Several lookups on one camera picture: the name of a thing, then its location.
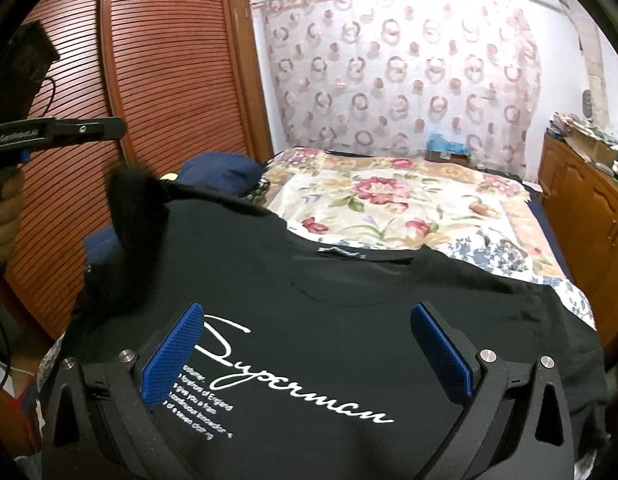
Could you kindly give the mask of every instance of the wooden slat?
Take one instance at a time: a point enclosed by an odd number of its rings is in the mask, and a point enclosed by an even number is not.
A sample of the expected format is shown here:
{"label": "wooden slat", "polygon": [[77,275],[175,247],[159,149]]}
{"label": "wooden slat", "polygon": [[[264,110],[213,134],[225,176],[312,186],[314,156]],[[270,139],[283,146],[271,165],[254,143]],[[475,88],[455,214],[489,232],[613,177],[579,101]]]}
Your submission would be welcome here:
{"label": "wooden slat", "polygon": [[[58,118],[108,115],[99,68],[97,0],[41,0],[26,21],[40,19],[60,61],[49,75]],[[44,110],[45,84],[31,115]],[[113,143],[89,143],[37,153],[26,175],[22,229],[7,279],[25,307],[53,337],[65,329],[83,283],[84,236],[109,221],[103,167],[117,158]]]}
{"label": "wooden slat", "polygon": [[112,29],[141,160],[164,173],[200,152],[247,152],[223,0],[112,0]]}

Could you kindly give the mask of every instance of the metal bolt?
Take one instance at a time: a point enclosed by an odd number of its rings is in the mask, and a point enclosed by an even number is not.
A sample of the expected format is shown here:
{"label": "metal bolt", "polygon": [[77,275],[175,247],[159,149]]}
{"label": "metal bolt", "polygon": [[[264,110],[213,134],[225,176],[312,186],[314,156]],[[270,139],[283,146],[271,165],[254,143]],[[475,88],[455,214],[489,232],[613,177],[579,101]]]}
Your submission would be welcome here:
{"label": "metal bolt", "polygon": [[118,361],[129,363],[134,357],[136,357],[136,353],[133,350],[123,350],[118,354]]}
{"label": "metal bolt", "polygon": [[76,364],[76,360],[73,357],[67,357],[63,359],[61,363],[62,367],[65,370],[68,370],[69,368],[73,368],[75,364]]}
{"label": "metal bolt", "polygon": [[496,352],[494,352],[493,350],[485,349],[480,352],[480,358],[487,363],[492,363],[497,359],[497,355]]}
{"label": "metal bolt", "polygon": [[555,366],[555,362],[548,355],[540,357],[540,362],[545,368],[553,368]]}

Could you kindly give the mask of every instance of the black cable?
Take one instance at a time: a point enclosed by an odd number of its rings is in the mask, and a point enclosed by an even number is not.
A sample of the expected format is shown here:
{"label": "black cable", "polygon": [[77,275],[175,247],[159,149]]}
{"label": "black cable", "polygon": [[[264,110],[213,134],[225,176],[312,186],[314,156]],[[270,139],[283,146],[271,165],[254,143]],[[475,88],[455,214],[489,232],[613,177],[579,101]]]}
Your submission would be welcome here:
{"label": "black cable", "polygon": [[7,334],[4,331],[3,322],[0,321],[0,333],[3,336],[4,341],[4,349],[5,349],[5,369],[3,380],[0,381],[0,391],[7,384],[7,379],[9,379],[9,373],[12,371],[12,351],[9,348],[9,341],[7,340]]}
{"label": "black cable", "polygon": [[54,102],[54,98],[56,97],[56,82],[54,81],[54,78],[47,76],[45,79],[43,79],[43,81],[51,81],[52,89],[51,89],[51,98],[49,98],[49,103],[47,103],[47,107],[45,108],[45,111],[42,113],[40,117],[44,117],[45,115],[47,115],[47,112],[49,112],[49,108],[51,108],[51,104],[52,102]]}

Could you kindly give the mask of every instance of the blue gripper pad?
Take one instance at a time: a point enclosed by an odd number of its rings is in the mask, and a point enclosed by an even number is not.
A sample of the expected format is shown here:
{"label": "blue gripper pad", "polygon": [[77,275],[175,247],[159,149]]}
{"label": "blue gripper pad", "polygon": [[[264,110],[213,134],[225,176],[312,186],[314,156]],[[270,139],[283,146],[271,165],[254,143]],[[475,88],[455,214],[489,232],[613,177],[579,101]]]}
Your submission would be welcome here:
{"label": "blue gripper pad", "polygon": [[156,349],[143,369],[140,388],[140,396],[147,408],[151,409],[167,398],[178,373],[187,364],[200,339],[204,325],[204,309],[200,304],[192,303]]}
{"label": "blue gripper pad", "polygon": [[426,307],[411,309],[411,333],[416,338],[447,398],[467,406],[473,397],[473,372]]}

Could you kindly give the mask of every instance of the black t-shirt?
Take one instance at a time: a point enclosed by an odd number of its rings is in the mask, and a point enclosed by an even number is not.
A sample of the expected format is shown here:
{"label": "black t-shirt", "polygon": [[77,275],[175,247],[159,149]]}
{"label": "black t-shirt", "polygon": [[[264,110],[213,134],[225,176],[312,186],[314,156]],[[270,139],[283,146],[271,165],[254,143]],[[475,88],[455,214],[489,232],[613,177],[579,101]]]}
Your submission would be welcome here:
{"label": "black t-shirt", "polygon": [[[155,416],[201,478],[413,478],[461,413],[411,334],[423,300],[478,350],[553,357],[576,446],[606,399],[597,336],[550,287],[426,247],[325,251],[262,210],[168,207],[144,310],[171,315],[195,301],[205,329]],[[116,323],[77,316],[62,355],[95,362],[130,348],[135,336]]]}

